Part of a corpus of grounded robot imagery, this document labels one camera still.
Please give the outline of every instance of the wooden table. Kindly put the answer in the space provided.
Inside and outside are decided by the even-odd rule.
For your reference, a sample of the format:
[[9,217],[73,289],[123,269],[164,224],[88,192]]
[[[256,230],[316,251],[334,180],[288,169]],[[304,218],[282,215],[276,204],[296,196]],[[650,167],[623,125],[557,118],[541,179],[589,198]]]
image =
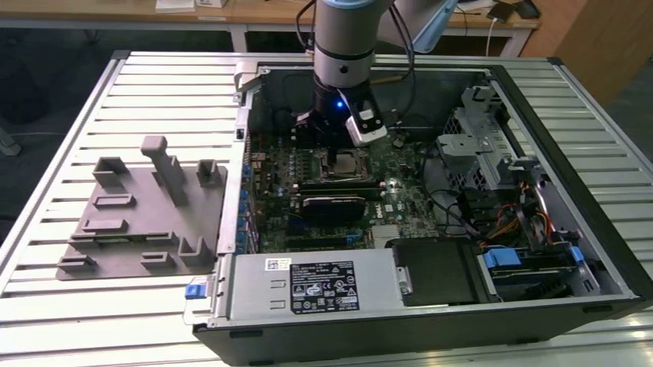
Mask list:
[[[228,31],[235,52],[247,52],[248,31],[294,31],[302,0],[229,0],[224,8],[196,7],[195,12],[156,14],[156,0],[1,0],[0,28],[73,28],[85,30]],[[300,20],[310,29],[312,12]],[[447,36],[486,37],[490,20],[485,15],[454,14]],[[514,14],[506,24],[497,23],[493,37],[507,37],[501,56],[517,57],[537,29],[537,20]]]

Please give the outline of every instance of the white sticker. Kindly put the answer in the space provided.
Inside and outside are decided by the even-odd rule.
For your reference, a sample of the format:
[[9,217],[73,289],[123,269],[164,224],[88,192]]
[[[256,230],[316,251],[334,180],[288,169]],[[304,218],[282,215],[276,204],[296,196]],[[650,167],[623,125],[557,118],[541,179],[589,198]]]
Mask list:
[[538,27],[537,24],[533,23],[513,23],[514,28],[533,28],[535,29]]
[[196,17],[199,21],[225,21],[224,17]]
[[267,258],[266,271],[270,270],[290,270],[291,258]]

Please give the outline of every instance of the white object on desk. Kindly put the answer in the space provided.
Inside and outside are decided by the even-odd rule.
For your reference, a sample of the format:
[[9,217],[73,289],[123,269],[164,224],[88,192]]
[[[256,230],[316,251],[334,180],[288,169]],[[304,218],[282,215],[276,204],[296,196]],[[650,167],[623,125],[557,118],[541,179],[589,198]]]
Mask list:
[[475,0],[474,2],[459,2],[455,13],[469,13],[477,9],[491,8],[494,6],[494,0]]
[[221,8],[228,0],[196,0],[196,6],[209,6],[211,8]]
[[156,0],[157,13],[188,13],[195,11],[193,0]]

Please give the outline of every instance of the floor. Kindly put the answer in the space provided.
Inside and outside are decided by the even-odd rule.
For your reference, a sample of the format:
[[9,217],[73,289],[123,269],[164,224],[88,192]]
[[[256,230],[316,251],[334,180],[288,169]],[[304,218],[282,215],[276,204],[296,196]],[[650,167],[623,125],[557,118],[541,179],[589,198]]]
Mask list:
[[[288,34],[264,34],[248,42],[259,52],[272,51],[271,44],[284,45],[283,50],[299,50]],[[231,40],[220,32],[101,31],[99,42],[89,43],[83,31],[0,29],[0,57],[9,55],[23,60],[49,100],[49,113],[31,124],[12,125],[0,118],[0,126],[9,134],[17,134],[14,140],[23,146],[17,157],[0,155],[0,241],[28,201],[111,54],[119,49],[231,51]],[[607,107],[649,159],[653,159],[651,105],[653,63],[649,63]]]

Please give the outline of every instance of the white table leg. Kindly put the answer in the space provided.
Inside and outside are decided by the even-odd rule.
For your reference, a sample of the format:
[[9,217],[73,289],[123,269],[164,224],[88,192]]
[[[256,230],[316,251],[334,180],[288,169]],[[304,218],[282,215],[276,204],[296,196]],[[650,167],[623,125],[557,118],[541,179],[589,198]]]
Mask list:
[[229,24],[228,32],[231,33],[231,43],[233,44],[233,52],[247,52],[247,25]]
[[513,36],[501,51],[501,57],[519,57],[521,50],[523,50],[531,31],[531,29],[513,30]]

